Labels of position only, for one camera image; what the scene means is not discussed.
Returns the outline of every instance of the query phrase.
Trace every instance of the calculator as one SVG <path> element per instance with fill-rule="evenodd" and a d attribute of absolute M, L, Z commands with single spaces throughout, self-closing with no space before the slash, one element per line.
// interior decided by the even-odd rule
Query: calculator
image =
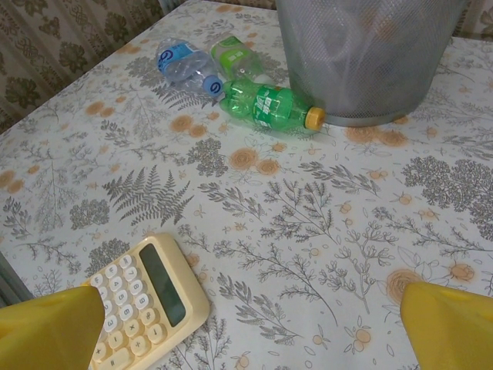
<path fill-rule="evenodd" d="M 90 370 L 145 370 L 202 325 L 210 304 L 174 239 L 147 237 L 91 276 L 105 321 Z"/>

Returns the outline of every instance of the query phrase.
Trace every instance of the wire mesh waste basket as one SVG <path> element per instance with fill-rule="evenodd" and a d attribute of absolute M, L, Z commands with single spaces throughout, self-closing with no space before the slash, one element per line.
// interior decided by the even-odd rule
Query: wire mesh waste basket
<path fill-rule="evenodd" d="M 468 0 L 280 0 L 291 88 L 338 126 L 388 123 L 426 96 Z"/>

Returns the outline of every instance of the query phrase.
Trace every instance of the floral tablecloth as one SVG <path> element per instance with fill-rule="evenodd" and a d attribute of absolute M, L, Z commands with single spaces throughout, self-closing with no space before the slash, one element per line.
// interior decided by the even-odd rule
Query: floral tablecloth
<path fill-rule="evenodd" d="M 0 250 L 40 296 L 171 233 L 213 310 L 152 369 L 418 369 L 408 282 L 493 295 L 493 45 L 454 39 L 396 123 L 280 135 L 157 71 L 225 31 L 288 83 L 276 12 L 180 6 L 0 137 Z"/>

